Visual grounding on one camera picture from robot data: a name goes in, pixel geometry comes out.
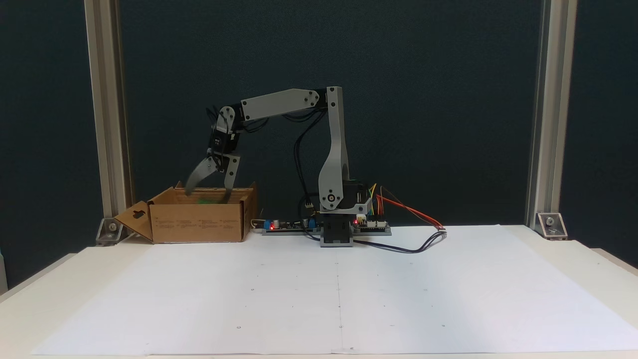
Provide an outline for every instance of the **orange wire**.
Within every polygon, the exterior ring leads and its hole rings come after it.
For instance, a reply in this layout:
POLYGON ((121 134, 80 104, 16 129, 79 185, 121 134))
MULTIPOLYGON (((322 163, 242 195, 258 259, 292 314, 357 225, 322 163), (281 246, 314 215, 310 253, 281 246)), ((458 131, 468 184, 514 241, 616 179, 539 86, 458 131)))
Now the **orange wire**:
POLYGON ((439 223, 439 221, 435 220, 434 218, 430 217, 429 215, 423 214, 423 213, 421 213, 421 212, 419 212, 419 211, 415 210, 414 208, 410 208, 410 207, 408 207, 408 206, 406 206, 406 205, 404 205, 404 204, 401 204, 401 203, 398 203, 398 202, 394 202, 394 201, 393 201, 393 200, 391 200, 391 199, 388 199, 388 198, 385 198, 385 197, 381 197, 381 196, 379 196, 379 195, 376 195, 376 196, 377 196, 377 199, 381 198, 381 200, 383 200, 383 201, 386 201, 386 202, 388 202, 388 203, 390 203, 390 204, 393 204, 393 205, 395 205, 395 206, 397 206, 397 207, 403 207, 403 208, 405 208, 406 210, 408 210, 408 211, 410 211, 410 212, 412 212, 412 213, 414 213, 414 214, 416 214, 416 215, 420 215, 421 217, 423 217, 424 219, 426 219, 428 222, 432 223, 435 227, 441 227, 441 228, 443 228, 443 225, 442 225, 441 223, 439 223))

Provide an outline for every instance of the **white paper sheet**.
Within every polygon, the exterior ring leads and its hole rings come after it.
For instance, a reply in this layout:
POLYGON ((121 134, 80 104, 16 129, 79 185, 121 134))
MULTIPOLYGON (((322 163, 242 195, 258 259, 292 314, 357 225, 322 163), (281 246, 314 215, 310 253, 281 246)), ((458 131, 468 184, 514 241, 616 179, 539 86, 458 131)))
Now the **white paper sheet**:
MULTIPOLYGON (((431 228, 379 239, 418 247, 431 228)), ((303 237, 156 245, 34 354, 638 349, 638 330, 499 226, 422 254, 303 237)))

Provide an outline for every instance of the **aluminum frame post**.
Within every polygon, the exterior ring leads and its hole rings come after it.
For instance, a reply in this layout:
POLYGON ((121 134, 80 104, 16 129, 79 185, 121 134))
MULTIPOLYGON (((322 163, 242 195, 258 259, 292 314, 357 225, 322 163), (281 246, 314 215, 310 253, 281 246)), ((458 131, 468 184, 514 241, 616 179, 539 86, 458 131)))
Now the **aluminum frame post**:
POLYGON ((557 213, 565 152, 577 0, 543 2, 533 118, 526 225, 557 213))
POLYGON ((112 218, 131 206, 124 65, 118 0, 84 1, 102 206, 112 218))

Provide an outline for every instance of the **black cable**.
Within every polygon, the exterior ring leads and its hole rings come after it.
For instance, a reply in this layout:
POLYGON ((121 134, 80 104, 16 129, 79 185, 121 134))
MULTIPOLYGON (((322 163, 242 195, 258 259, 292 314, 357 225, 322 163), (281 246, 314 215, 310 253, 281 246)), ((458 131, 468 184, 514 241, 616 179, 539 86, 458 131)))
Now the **black cable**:
POLYGON ((291 122, 301 123, 301 122, 306 122, 307 120, 309 120, 310 117, 312 117, 312 115, 316 114, 317 112, 323 112, 323 111, 325 111, 325 109, 313 109, 312 111, 300 116, 291 115, 291 114, 283 114, 281 115, 281 117, 291 122))
POLYGON ((299 181, 301 182, 301 187, 304 191, 304 195, 306 196, 306 203, 311 203, 310 202, 310 197, 308 195, 308 188, 306 186, 306 180, 304 179, 304 173, 303 173, 303 169, 302 169, 302 164, 301 164, 301 157, 300 157, 300 148, 301 148, 301 140, 303 140, 304 136, 314 127, 316 126, 317 123, 319 123, 319 121, 321 121, 321 119, 325 116, 327 111, 319 111, 319 112, 314 112, 314 114, 319 113, 319 116, 316 117, 313 122, 306 128, 305 131, 303 131, 299 137, 297 138, 297 140, 295 141, 295 145, 293 146, 293 160, 295 162, 295 167, 297 169, 297 175, 299 177, 299 181))
POLYGON ((215 125, 217 124, 217 117, 215 117, 215 114, 208 107, 206 107, 206 115, 208 116, 208 119, 211 121, 211 126, 215 128, 215 125))
POLYGON ((310 234, 308 232, 308 230, 306 229, 306 227, 304 227, 304 218, 301 216, 301 206, 304 204, 304 202, 306 202, 306 198, 308 197, 319 197, 319 192, 313 192, 313 193, 308 193, 308 194, 304 194, 303 197, 301 197, 301 199, 299 200, 299 203, 297 204, 297 215, 299 216, 299 220, 301 221, 301 229, 304 230, 304 234, 310 238, 313 241, 321 241, 320 238, 317 238, 315 236, 313 236, 312 234, 310 234))
POLYGON ((257 121, 255 121, 254 123, 251 124, 251 125, 258 124, 257 126, 254 126, 254 127, 251 127, 251 128, 249 128, 248 126, 244 126, 244 130, 247 133, 249 133, 249 134, 253 134, 253 133, 261 130, 265 125, 267 125, 268 124, 268 120, 270 120, 270 117, 258 119, 257 121))
POLYGON ((211 110, 206 107, 206 114, 208 115, 209 119, 211 120, 211 136, 208 138, 208 148, 211 149, 212 151, 212 145, 214 144, 214 138, 215 138, 215 130, 216 130, 216 125, 215 122, 213 122, 213 118, 211 117, 212 114, 210 114, 211 110))
POLYGON ((421 247, 419 247, 417 249, 408 249, 408 248, 395 247, 393 245, 375 243, 375 242, 370 242, 370 241, 361 241, 361 240, 352 240, 352 241, 355 242, 355 243, 359 243, 359 244, 363 244, 363 245, 369 245, 371 247, 375 247, 375 248, 379 248, 379 249, 385 249, 385 250, 389 250, 389 251, 392 251, 392 252, 416 254, 416 253, 424 252, 426 249, 428 249, 432 245, 432 243, 434 243, 434 241, 437 238, 441 238, 441 237, 445 238, 446 236, 447 236, 447 232, 445 232, 445 231, 436 231, 434 234, 432 234, 423 243, 423 245, 421 245, 421 247))

